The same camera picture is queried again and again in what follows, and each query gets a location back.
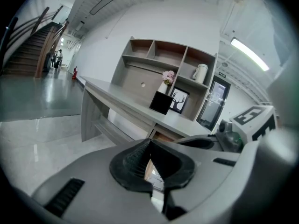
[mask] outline black box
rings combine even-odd
[[[161,114],[167,114],[172,101],[173,98],[171,96],[156,91],[149,108]]]

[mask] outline wall sign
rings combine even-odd
[[[219,72],[218,74],[219,74],[219,76],[226,78],[226,75],[224,75],[223,73]]]

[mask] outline white vase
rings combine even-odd
[[[162,84],[160,85],[158,91],[161,92],[161,93],[163,93],[163,94],[166,94],[167,85],[164,82],[162,82]]]

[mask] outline pink flower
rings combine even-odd
[[[169,85],[173,83],[173,79],[175,77],[175,73],[173,71],[165,71],[162,74],[162,79],[164,80],[164,83]]]

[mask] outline doorway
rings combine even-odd
[[[210,131],[214,129],[217,120],[221,115],[229,88],[229,83],[217,76],[213,77],[209,93],[196,120]]]

